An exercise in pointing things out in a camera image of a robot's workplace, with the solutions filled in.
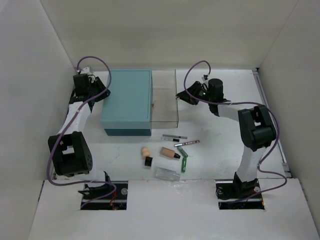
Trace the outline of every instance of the white wall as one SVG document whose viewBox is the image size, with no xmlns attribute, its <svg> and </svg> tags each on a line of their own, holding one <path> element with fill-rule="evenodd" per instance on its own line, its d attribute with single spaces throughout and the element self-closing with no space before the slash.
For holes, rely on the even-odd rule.
<svg viewBox="0 0 320 240">
<path fill-rule="evenodd" d="M 73 64 L 259 67 L 297 0 L 41 0 Z M 93 67 L 101 67 L 92 61 Z"/>
<path fill-rule="evenodd" d="M 38 0 L 0 4 L 0 239 L 28 238 L 73 66 Z"/>
<path fill-rule="evenodd" d="M 259 70 L 281 143 L 320 230 L 320 0 L 299 0 Z"/>
</svg>

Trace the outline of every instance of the marker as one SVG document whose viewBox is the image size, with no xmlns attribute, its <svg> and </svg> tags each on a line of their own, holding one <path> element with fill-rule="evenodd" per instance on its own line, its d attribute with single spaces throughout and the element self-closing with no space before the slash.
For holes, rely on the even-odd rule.
<svg viewBox="0 0 320 240">
<path fill-rule="evenodd" d="M 167 141 L 171 141 L 171 142 L 180 142 L 179 139 L 176 139 L 176 138 L 168 138 L 168 137 L 162 137 L 161 138 L 162 140 L 167 140 Z"/>
<path fill-rule="evenodd" d="M 167 135 L 167 134 L 163 134 L 162 137 L 173 138 L 173 139 L 188 139 L 187 136 L 175 136 L 175 135 Z"/>
<path fill-rule="evenodd" d="M 185 146 L 185 145 L 191 145 L 191 144 L 197 144 L 197 143 L 200 143 L 200 140 L 182 142 L 182 143 L 175 144 L 174 146 L 178 147 L 178 146 Z"/>
<path fill-rule="evenodd" d="M 185 173 L 185 172 L 186 172 L 186 166 L 187 166 L 187 158 L 184 157 L 184 158 L 182 159 L 182 165 L 181 165 L 181 172 L 182 172 L 182 173 Z"/>
</svg>

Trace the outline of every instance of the blue cardboard box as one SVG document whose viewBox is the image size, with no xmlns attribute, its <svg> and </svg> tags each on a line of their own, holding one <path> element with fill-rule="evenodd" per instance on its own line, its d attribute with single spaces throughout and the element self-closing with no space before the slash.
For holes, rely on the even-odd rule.
<svg viewBox="0 0 320 240">
<path fill-rule="evenodd" d="M 152 70 L 114 69 L 100 122 L 109 136 L 151 136 Z"/>
</svg>

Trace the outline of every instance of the pen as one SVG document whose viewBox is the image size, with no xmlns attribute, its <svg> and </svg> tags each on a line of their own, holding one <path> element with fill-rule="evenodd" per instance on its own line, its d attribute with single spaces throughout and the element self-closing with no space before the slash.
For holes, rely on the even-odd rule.
<svg viewBox="0 0 320 240">
<path fill-rule="evenodd" d="M 200 140 L 177 143 L 177 144 L 175 144 L 174 146 L 175 146 L 175 147 L 178 147 L 178 146 L 185 146 L 185 145 L 191 145 L 191 144 L 197 144 L 197 143 L 200 143 Z"/>
<path fill-rule="evenodd" d="M 167 134 L 163 134 L 162 137 L 173 138 L 173 139 L 188 139 L 187 136 L 175 136 L 175 135 L 167 135 Z"/>
<path fill-rule="evenodd" d="M 180 142 L 179 139 L 176 139 L 176 138 L 168 138 L 168 137 L 162 137 L 161 138 L 162 140 L 167 140 L 167 141 L 171 141 L 171 142 Z"/>
</svg>

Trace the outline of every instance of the green object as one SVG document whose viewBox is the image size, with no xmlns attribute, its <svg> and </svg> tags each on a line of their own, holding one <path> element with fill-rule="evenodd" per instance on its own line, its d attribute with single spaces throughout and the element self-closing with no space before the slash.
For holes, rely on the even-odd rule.
<svg viewBox="0 0 320 240">
<path fill-rule="evenodd" d="M 185 150 L 182 149 L 181 146 L 178 146 L 178 150 L 180 151 L 181 155 L 182 155 L 184 158 L 187 158 L 187 157 L 188 157 L 188 154 L 185 152 Z"/>
<path fill-rule="evenodd" d="M 187 166 L 187 158 L 184 157 L 184 158 L 182 159 L 182 165 L 181 165 L 181 172 L 182 172 L 182 173 L 186 172 L 186 166 Z"/>
</svg>

